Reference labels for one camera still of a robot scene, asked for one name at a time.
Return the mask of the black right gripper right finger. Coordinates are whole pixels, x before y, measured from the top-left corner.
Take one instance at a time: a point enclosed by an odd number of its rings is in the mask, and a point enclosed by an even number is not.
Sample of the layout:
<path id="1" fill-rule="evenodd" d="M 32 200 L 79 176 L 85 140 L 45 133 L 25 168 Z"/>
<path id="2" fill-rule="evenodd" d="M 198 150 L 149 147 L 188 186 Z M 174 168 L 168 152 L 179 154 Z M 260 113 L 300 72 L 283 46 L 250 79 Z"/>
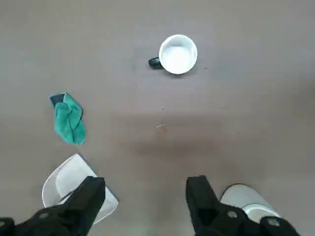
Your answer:
<path id="1" fill-rule="evenodd" d="M 241 208 L 221 203 L 205 176 L 188 177 L 186 201 L 196 236 L 297 236 L 285 219 L 263 216 L 254 222 Z"/>

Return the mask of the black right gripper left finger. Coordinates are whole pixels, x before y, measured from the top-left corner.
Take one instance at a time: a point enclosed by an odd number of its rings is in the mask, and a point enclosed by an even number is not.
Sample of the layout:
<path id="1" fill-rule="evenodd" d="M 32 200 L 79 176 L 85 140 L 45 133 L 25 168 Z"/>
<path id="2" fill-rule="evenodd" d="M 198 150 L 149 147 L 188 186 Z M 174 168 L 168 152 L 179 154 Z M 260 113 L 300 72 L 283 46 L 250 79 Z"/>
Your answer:
<path id="1" fill-rule="evenodd" d="M 60 205 L 43 208 L 30 219 L 15 224 L 13 218 L 0 219 L 2 236 L 86 236 L 105 200 L 102 177 L 86 177 Z"/>

